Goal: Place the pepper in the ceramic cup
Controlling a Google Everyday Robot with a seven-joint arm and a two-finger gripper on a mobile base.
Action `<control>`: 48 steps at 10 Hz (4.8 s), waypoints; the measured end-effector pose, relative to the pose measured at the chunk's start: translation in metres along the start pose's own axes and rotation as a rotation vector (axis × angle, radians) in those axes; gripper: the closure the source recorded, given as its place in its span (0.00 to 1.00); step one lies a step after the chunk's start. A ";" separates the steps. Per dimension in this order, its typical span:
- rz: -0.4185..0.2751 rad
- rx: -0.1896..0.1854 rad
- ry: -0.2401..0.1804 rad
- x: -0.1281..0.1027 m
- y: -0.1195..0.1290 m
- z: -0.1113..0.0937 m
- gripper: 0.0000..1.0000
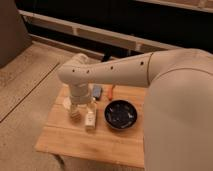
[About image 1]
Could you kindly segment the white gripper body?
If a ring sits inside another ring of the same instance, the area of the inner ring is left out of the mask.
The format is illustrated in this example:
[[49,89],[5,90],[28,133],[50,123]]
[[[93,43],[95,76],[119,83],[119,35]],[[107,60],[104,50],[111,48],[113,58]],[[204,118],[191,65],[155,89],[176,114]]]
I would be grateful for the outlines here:
[[70,100],[72,104],[88,104],[91,102],[91,90],[88,84],[70,85]]

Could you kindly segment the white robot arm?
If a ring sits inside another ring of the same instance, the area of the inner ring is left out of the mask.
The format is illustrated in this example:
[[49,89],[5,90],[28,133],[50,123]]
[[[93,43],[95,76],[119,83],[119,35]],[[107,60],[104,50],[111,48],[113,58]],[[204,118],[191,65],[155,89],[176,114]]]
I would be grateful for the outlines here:
[[90,83],[145,87],[145,171],[213,171],[213,54],[156,51],[90,64],[77,54],[58,70],[74,104]]

